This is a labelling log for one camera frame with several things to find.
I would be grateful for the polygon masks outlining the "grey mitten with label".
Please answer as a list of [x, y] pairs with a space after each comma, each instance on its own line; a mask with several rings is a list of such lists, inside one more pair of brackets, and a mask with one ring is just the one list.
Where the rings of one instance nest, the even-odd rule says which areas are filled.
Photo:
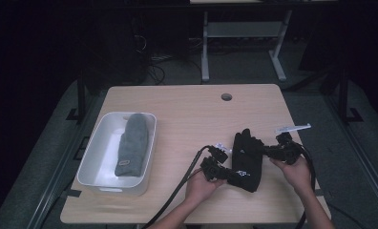
[[140, 177], [148, 145], [148, 128], [144, 114], [132, 114], [118, 147], [115, 167], [117, 177]]

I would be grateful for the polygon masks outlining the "black glove with triangle logo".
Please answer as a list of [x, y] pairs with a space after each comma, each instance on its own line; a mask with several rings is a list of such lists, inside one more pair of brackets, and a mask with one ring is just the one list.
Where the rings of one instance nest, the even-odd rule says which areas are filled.
[[262, 164], [263, 143], [252, 136], [249, 129], [236, 133], [232, 152], [232, 169], [262, 176]]

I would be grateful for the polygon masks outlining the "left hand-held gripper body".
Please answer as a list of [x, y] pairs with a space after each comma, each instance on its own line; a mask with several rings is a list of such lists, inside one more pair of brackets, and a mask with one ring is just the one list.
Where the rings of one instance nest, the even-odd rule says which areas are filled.
[[205, 157], [200, 164], [206, 179], [208, 181], [214, 179], [228, 179], [230, 170], [223, 166], [223, 163], [228, 159], [226, 148], [221, 144], [215, 146], [207, 146], [209, 157]]

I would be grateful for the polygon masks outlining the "black metal stand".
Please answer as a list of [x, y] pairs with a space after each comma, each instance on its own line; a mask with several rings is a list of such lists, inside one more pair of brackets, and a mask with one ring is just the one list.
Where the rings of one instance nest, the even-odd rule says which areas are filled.
[[363, 122], [358, 110], [348, 105], [348, 75], [345, 69], [341, 70], [339, 81], [338, 116], [345, 124]]
[[85, 84], [84, 84], [84, 76], [83, 71], [80, 71], [76, 80], [76, 87], [77, 87], [77, 107], [74, 109], [70, 109], [67, 120], [75, 120], [77, 124], [81, 123], [85, 117]]

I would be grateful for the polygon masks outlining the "person's right hand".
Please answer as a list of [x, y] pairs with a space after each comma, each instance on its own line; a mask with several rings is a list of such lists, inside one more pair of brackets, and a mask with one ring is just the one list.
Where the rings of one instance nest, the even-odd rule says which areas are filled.
[[304, 157], [300, 156], [292, 165], [273, 158], [270, 158], [270, 161], [283, 172], [285, 179], [299, 196], [305, 196], [313, 192], [310, 186], [311, 174]]

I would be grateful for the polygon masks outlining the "white plastic bin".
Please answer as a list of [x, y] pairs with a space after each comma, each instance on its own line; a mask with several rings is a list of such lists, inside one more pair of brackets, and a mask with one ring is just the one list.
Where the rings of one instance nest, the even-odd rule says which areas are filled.
[[[129, 117], [143, 114], [148, 128], [148, 145], [140, 177], [117, 177], [118, 147]], [[77, 172], [80, 184], [99, 193], [140, 196], [146, 192], [157, 138], [157, 119], [149, 113], [111, 112], [105, 114], [89, 141]]]

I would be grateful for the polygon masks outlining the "person's left hand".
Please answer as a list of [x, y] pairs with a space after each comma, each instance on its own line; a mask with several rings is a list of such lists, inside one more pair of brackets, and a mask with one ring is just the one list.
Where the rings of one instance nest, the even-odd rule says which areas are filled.
[[208, 181], [202, 169], [197, 169], [187, 182], [184, 202], [197, 207], [209, 199], [224, 183], [225, 181], [221, 179]]

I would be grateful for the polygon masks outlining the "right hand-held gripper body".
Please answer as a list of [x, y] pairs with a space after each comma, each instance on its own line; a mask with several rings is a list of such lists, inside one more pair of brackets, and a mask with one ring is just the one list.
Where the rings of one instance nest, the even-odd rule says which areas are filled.
[[311, 125], [307, 123], [306, 125], [284, 126], [277, 129], [276, 133], [278, 135], [276, 136], [276, 139], [279, 145], [272, 157], [284, 161], [288, 165], [294, 164], [300, 155], [306, 153], [306, 149], [300, 143], [295, 142], [290, 133], [309, 129], [310, 127]]

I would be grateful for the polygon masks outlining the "grey metal desk frame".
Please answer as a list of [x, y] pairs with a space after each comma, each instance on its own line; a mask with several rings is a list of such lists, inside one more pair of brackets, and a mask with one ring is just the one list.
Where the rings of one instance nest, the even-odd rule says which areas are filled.
[[270, 50], [269, 57], [275, 73], [280, 81], [286, 80], [279, 54], [287, 32], [292, 11], [288, 10], [282, 21], [267, 22], [211, 22], [208, 12], [203, 14], [202, 52], [201, 52], [201, 81], [210, 80], [208, 61], [209, 38], [276, 38], [276, 46]]

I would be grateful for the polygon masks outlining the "black tape strip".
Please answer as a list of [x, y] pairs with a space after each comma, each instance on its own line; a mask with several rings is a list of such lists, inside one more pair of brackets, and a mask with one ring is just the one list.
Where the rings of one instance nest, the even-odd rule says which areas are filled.
[[70, 189], [70, 190], [63, 191], [62, 194], [61, 194], [61, 197], [63, 197], [63, 198], [65, 198], [65, 197], [79, 198], [80, 195], [81, 195], [81, 191]]

